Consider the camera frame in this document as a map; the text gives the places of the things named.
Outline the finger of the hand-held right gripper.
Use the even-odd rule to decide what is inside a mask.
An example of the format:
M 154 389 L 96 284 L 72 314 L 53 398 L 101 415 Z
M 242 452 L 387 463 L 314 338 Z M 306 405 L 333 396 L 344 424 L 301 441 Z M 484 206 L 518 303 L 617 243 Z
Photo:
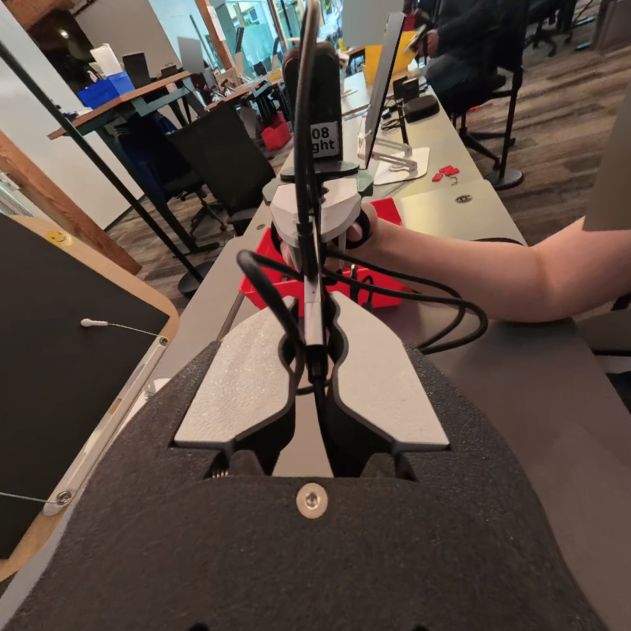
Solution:
M 322 185 L 320 206 L 320 241 L 329 243 L 346 231 L 358 219 L 361 196 L 356 178 L 336 178 Z
M 281 184 L 277 188 L 272 197 L 270 210 L 279 238 L 293 248 L 299 248 L 298 224 L 300 221 L 295 184 Z

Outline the wooden board with black panel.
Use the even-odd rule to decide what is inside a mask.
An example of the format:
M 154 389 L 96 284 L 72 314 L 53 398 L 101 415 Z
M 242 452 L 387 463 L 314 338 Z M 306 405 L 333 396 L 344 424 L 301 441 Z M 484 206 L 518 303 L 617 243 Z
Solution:
M 170 342 L 178 328 L 168 298 L 82 241 L 1 215 L 2 492 L 47 499 L 152 344 L 125 329 L 83 328 L 84 318 Z M 2 582 L 47 543 L 87 479 L 52 516 L 1 497 Z

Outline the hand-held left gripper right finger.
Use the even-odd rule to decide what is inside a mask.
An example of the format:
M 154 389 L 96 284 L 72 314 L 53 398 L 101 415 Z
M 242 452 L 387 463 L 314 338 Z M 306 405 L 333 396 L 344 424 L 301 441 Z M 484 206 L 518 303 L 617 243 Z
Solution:
M 329 295 L 334 410 L 391 451 L 444 451 L 449 439 L 401 339 L 342 293 Z

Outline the blue office chair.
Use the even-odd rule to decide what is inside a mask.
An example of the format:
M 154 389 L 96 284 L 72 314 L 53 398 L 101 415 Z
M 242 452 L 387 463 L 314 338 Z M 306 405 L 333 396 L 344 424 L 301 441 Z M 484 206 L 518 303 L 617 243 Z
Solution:
M 135 115 L 114 127 L 115 138 L 128 160 L 165 202 L 184 194 L 203 195 L 203 181 L 168 138 L 176 131 L 159 112 Z

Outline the black boom pole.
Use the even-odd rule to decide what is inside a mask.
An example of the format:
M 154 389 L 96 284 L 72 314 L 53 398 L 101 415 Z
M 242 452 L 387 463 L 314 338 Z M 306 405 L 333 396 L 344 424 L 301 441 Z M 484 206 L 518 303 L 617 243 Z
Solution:
M 106 179 L 119 193 L 122 194 L 125 200 L 130 203 L 138 215 L 153 230 L 156 236 L 158 236 L 158 238 L 169 248 L 171 253 L 184 265 L 187 272 L 180 279 L 178 283 L 178 290 L 186 298 L 192 298 L 211 269 L 211 264 L 206 263 L 196 267 L 191 264 L 184 253 L 173 243 L 173 241 L 167 236 L 166 232 L 150 216 L 148 211 L 142 207 L 140 202 L 132 195 L 130 190 L 122 183 L 120 178 L 115 175 L 100 155 L 87 141 L 84 140 L 80 132 L 74 128 L 73 124 L 68 121 L 64 114 L 53 104 L 52 100 L 46 96 L 44 91 L 37 85 L 37 83 L 35 83 L 32 77 L 3 43 L 1 44 L 1 59 L 39 101 L 44 109 L 60 124 L 62 129 L 67 132 L 67 135 L 74 140 L 75 144 L 77 144 L 82 152 L 93 162 L 99 171 L 101 171 Z

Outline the wooden top desk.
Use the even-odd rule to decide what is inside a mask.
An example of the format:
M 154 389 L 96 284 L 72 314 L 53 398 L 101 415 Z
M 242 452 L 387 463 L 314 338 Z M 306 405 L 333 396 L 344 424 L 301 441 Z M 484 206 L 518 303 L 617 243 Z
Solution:
M 113 138 L 117 121 L 126 122 L 135 116 L 146 117 L 162 108 L 177 105 L 187 95 L 194 94 L 192 73 L 183 71 L 143 88 L 120 95 L 71 122 L 73 127 L 86 136 L 95 132 L 103 141 Z

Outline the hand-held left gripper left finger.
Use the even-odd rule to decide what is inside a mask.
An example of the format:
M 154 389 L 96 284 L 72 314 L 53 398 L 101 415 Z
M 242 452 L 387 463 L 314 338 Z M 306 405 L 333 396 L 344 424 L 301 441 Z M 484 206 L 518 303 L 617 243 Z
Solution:
M 174 436 L 178 447 L 283 449 L 295 433 L 294 347 L 267 307 L 222 340 Z

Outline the person's right forearm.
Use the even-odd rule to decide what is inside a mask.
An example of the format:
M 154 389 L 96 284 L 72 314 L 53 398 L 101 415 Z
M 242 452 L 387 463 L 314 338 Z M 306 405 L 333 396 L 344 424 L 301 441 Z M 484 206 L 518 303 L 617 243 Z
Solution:
M 455 289 L 492 319 L 548 322 L 630 292 L 630 231 L 585 231 L 583 223 L 525 247 L 446 239 L 380 220 L 373 252 L 388 269 Z

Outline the black rectangular panel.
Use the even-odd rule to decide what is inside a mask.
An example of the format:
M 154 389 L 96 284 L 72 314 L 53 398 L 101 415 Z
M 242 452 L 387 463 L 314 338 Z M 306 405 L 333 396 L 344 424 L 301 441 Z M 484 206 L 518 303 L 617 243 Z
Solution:
M 218 103 L 167 139 L 201 177 L 231 223 L 254 217 L 275 173 L 231 105 Z

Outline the grey usb hub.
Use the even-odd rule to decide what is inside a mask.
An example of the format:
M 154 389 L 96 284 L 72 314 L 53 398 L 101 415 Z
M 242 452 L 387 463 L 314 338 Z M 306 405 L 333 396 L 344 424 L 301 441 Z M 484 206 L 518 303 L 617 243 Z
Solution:
M 305 346 L 325 346 L 324 303 L 322 277 L 316 272 L 304 279 L 304 343 Z

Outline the blue plastic bin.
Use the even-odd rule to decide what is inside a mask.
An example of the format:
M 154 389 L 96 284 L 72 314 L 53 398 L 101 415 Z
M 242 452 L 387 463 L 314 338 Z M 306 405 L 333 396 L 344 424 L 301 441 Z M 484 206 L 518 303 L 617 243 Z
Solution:
M 132 91 L 135 91 L 135 87 L 129 75 L 122 71 L 92 83 L 78 93 L 78 98 L 85 107 L 95 110 L 109 101 Z

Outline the person's right hand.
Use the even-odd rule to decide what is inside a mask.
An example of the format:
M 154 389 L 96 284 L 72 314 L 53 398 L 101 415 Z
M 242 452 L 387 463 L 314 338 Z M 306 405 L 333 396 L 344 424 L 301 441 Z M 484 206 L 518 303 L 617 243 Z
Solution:
M 327 242 L 325 249 L 403 272 L 409 262 L 408 246 L 408 233 L 404 228 L 383 221 L 370 201 L 362 201 L 357 221 L 343 235 Z

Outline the tilted black board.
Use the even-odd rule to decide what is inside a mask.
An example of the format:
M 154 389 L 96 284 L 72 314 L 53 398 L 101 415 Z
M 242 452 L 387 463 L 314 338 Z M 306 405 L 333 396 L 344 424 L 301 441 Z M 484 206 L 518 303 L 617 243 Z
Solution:
M 381 120 L 381 111 L 386 99 L 398 45 L 403 32 L 404 20 L 405 15 L 403 12 L 391 12 L 387 21 L 384 44 L 379 56 L 370 102 L 365 117 L 364 141 L 365 159 L 367 162 L 369 162 L 370 155 L 374 148 L 377 130 Z

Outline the red plastic bin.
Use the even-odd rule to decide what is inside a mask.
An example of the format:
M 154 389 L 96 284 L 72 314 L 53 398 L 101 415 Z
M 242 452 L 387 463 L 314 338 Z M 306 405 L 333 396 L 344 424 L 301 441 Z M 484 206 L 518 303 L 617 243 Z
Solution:
M 372 201 L 377 216 L 393 223 L 394 225 L 401 226 L 401 217 L 396 208 L 395 202 L 392 198 L 379 199 Z M 264 257 L 270 258 L 280 264 L 285 264 L 280 252 L 277 250 L 276 245 L 279 242 L 278 234 L 273 225 L 268 227 L 257 246 L 255 252 Z M 290 278 L 288 274 L 274 270 L 264 268 L 264 273 L 270 279 L 274 287 L 278 290 L 280 296 L 292 297 L 298 300 L 298 316 L 304 315 L 304 287 L 301 281 L 297 281 Z M 369 283 L 373 283 L 376 287 L 387 288 L 396 291 L 402 291 L 409 293 L 411 290 L 406 287 L 404 283 L 395 278 L 390 278 L 381 272 L 373 272 L 364 266 L 358 266 L 357 280 L 360 282 L 365 281 L 369 277 Z M 239 286 L 239 291 L 247 297 L 258 309 L 262 310 L 266 308 L 266 303 L 259 295 L 256 288 L 252 283 L 244 276 Z M 329 293 L 339 292 L 349 297 L 351 288 L 344 283 L 336 283 L 327 287 Z M 392 296 L 383 296 L 374 292 L 370 292 L 367 289 L 362 289 L 359 292 L 359 304 L 366 306 L 372 305 L 372 310 L 382 309 L 386 307 L 394 307 L 400 305 L 402 300 Z

